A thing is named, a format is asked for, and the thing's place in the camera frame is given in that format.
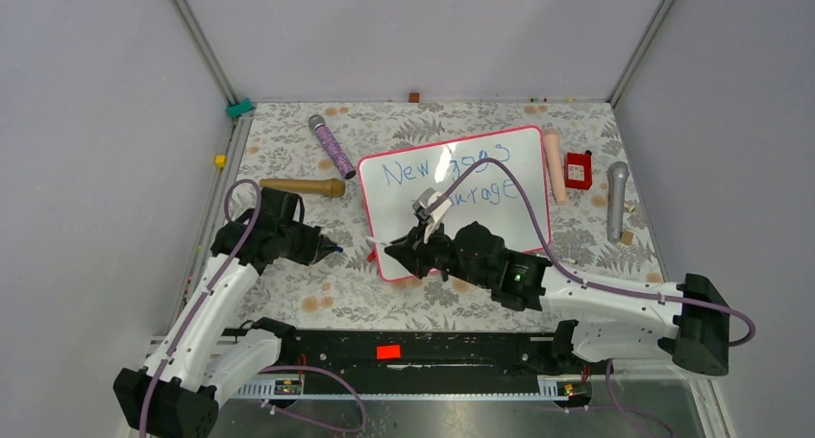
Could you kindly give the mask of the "pink framed whiteboard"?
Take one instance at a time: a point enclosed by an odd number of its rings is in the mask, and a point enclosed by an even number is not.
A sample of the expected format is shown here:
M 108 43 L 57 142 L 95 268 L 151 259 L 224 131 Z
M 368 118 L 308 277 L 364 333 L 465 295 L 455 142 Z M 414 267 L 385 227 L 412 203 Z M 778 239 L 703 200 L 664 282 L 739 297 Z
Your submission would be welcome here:
M 543 133 L 536 126 L 474 134 L 408 149 L 371 155 L 358 165 L 371 235 L 397 239 L 416 226 L 412 203 L 428 188 L 445 191 L 456 181 L 452 208 L 443 218 L 446 234 L 477 221 L 515 251 L 542 246 L 533 226 L 550 233 L 550 183 Z M 376 261 L 386 281 L 408 271 L 376 245 Z

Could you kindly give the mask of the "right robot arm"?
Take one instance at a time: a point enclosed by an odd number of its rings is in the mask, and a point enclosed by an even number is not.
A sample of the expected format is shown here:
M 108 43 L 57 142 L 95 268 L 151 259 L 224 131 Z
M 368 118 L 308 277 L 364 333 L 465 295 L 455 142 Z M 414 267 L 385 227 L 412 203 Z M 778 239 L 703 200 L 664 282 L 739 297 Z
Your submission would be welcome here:
M 436 270 L 487 289 L 501 306 L 524 311 L 580 312 L 609 324 L 562 321 L 551 358 L 563 372 L 609 359 L 670 359 L 694 374 L 722 377 L 729 371 L 729 306 L 710 279 L 684 281 L 609 279 L 557 266 L 546 257 L 512 251 L 474 222 L 454 237 L 444 230 L 429 239 L 415 227 L 384 253 L 417 278 Z

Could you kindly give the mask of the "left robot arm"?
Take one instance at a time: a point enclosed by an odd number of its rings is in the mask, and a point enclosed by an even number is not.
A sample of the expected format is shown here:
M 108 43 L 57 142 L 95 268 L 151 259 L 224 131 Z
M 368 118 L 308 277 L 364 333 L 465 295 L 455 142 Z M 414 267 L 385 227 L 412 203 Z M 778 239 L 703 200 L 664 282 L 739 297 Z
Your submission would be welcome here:
M 250 185 L 255 206 L 227 218 L 215 234 L 178 320 L 139 369 L 122 369 L 113 383 L 128 425 L 142 437 L 206 437 L 221 406 L 251 377 L 297 362 L 294 327 L 268 318 L 226 352 L 214 353 L 230 315 L 268 265 L 282 258 L 310 266 L 340 250 L 305 223 L 300 195 Z

